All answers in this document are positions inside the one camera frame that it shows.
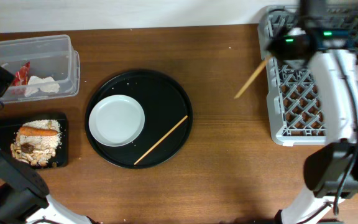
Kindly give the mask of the red snack wrapper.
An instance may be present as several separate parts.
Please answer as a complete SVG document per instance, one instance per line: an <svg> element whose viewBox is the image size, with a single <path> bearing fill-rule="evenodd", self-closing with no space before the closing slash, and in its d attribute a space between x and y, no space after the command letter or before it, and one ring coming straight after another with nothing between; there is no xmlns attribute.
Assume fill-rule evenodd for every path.
<svg viewBox="0 0 358 224"><path fill-rule="evenodd" d="M25 63L19 71L15 73L15 79L12 86L22 86L28 84L28 74L30 70L30 62Z"/></svg>

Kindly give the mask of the wooden chopstick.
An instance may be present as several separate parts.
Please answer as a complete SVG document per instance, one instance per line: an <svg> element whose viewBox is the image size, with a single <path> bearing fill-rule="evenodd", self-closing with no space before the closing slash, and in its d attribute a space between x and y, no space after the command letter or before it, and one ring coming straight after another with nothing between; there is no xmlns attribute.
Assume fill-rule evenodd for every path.
<svg viewBox="0 0 358 224"><path fill-rule="evenodd" d="M263 61L258 65L258 67L254 70L252 75L249 77L249 79L243 84L241 89L236 93L234 96L234 99L238 99L242 96L242 94L250 87L250 85L255 81L255 79L260 75L260 73L263 71L263 69L268 64L269 60L272 58L271 55L268 55L265 57Z"/></svg>
<svg viewBox="0 0 358 224"><path fill-rule="evenodd" d="M163 142L174 130L176 130L183 122L188 119L188 115L185 115L176 125L174 125L167 133L165 133L151 148L149 148L143 155L141 155L138 160L134 162L136 166L142 159L144 159L148 154L150 154L161 142Z"/></svg>

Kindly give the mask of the white tissue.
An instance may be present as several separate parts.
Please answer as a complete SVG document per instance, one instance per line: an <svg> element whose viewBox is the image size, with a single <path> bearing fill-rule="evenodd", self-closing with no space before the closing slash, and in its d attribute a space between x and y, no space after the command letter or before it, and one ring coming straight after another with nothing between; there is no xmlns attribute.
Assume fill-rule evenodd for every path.
<svg viewBox="0 0 358 224"><path fill-rule="evenodd" d="M28 85L35 85L35 87L27 87L24 92L25 97L29 97L38 91L44 93L58 93L60 90L60 85L55 83L55 80L52 77L40 78L37 76L31 76Z"/></svg>

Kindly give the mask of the orange carrot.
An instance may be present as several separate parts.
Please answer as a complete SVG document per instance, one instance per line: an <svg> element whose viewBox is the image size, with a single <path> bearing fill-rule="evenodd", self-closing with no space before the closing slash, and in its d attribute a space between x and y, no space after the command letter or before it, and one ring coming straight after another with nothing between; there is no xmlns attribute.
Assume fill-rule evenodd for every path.
<svg viewBox="0 0 358 224"><path fill-rule="evenodd" d="M58 131L53 129L37 129L23 126L19 129L19 133L24 136L55 136L58 134Z"/></svg>

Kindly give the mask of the brown food lump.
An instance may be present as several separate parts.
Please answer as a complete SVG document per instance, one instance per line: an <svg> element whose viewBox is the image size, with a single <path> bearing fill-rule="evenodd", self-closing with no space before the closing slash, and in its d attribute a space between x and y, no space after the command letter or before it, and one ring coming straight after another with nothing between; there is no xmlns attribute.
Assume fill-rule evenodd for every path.
<svg viewBox="0 0 358 224"><path fill-rule="evenodd" d="M25 154L32 154L35 146L29 143L21 144L21 151Z"/></svg>

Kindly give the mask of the rice and peanut scraps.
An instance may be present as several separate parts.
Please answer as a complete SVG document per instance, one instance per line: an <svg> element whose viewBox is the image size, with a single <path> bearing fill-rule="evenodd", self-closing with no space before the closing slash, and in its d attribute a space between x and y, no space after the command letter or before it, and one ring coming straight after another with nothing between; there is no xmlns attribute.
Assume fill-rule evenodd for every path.
<svg viewBox="0 0 358 224"><path fill-rule="evenodd" d="M37 129L53 129L58 131L55 136L24 136L20 135L19 129L23 126ZM62 133L60 124L56 119L42 119L24 123L16 132L14 142L10 145L11 155L20 162L24 162L33 168L57 167L58 148L62 144ZM21 144L29 143L35 146L32 154L25 154L21 151Z"/></svg>

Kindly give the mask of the grey-white plate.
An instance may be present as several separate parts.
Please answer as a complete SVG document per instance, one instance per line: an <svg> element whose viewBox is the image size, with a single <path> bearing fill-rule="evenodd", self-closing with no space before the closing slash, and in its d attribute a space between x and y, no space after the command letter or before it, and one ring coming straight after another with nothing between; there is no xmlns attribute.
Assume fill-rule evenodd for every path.
<svg viewBox="0 0 358 224"><path fill-rule="evenodd" d="M144 124L143 107L126 95L112 95L97 102L88 120L92 137L109 147L131 143L140 135Z"/></svg>

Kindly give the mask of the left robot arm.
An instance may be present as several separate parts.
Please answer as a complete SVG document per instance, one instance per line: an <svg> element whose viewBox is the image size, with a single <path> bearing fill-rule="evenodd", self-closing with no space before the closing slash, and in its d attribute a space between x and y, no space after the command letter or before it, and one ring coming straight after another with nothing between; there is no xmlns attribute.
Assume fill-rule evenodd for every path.
<svg viewBox="0 0 358 224"><path fill-rule="evenodd" d="M0 97L14 75L0 66ZM94 221L64 207L35 170L0 149L0 223L87 223Z"/></svg>

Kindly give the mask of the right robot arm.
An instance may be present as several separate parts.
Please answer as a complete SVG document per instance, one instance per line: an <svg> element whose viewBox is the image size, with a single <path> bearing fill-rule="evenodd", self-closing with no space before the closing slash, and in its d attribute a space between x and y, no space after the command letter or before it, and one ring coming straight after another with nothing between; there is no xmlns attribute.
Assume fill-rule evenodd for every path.
<svg viewBox="0 0 358 224"><path fill-rule="evenodd" d="M317 85L326 128L325 146L304 163L305 186L275 222L318 223L358 194L357 57L341 29L283 28L266 49L282 62L304 61Z"/></svg>

